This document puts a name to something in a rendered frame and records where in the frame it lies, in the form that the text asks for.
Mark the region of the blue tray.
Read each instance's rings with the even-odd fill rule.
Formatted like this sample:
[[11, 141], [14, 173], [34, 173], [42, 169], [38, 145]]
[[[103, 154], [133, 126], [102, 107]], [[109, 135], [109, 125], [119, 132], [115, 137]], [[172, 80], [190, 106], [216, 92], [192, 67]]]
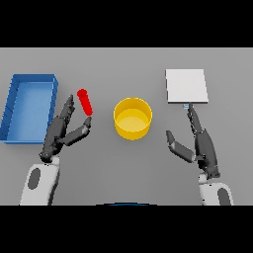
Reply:
[[0, 124], [0, 142], [43, 144], [53, 119], [57, 87], [54, 74], [13, 74]]

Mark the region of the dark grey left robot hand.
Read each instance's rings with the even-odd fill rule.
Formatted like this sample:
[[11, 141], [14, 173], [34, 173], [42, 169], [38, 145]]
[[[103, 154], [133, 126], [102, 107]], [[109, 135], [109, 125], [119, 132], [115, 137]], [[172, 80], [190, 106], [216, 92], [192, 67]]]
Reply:
[[56, 116], [48, 127], [42, 152], [39, 154], [43, 163], [51, 163], [52, 157], [60, 153], [63, 145], [71, 146], [89, 134], [91, 117], [87, 117], [83, 125], [79, 128], [71, 132], [66, 132], [74, 110], [73, 95], [70, 95], [64, 103], [60, 115]]

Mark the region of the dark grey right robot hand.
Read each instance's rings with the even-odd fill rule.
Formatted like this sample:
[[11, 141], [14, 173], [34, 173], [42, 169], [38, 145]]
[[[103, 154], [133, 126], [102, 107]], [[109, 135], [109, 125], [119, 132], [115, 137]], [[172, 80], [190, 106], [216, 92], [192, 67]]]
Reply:
[[202, 128], [198, 114], [192, 104], [189, 104], [187, 116], [190, 120], [195, 139], [195, 150], [191, 150], [178, 142], [170, 130], [166, 131], [169, 150], [188, 163], [198, 162], [201, 170], [207, 173], [207, 178], [219, 178], [217, 157], [213, 142], [208, 131]]

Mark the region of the red beaker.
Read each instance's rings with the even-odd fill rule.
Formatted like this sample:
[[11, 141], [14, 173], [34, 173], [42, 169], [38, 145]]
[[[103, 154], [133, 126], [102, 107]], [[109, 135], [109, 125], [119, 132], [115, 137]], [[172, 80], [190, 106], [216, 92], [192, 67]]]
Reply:
[[77, 91], [77, 97], [81, 103], [83, 111], [87, 117], [91, 117], [93, 115], [93, 109], [89, 100], [89, 95], [86, 89], [79, 89]]

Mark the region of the pale square measuring scale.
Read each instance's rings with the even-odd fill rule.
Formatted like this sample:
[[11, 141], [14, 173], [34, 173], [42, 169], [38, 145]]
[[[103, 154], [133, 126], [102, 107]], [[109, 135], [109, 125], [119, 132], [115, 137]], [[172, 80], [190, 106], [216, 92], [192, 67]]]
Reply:
[[169, 104], [207, 104], [206, 78], [202, 69], [166, 69], [165, 82]]

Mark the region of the yellow bowl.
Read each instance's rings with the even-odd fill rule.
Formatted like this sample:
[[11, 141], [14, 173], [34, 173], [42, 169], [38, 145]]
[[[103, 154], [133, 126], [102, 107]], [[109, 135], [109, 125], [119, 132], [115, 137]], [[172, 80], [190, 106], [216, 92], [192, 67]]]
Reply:
[[113, 119], [119, 136], [138, 140], [147, 135], [152, 122], [152, 110], [147, 102], [137, 97], [127, 97], [114, 108]]

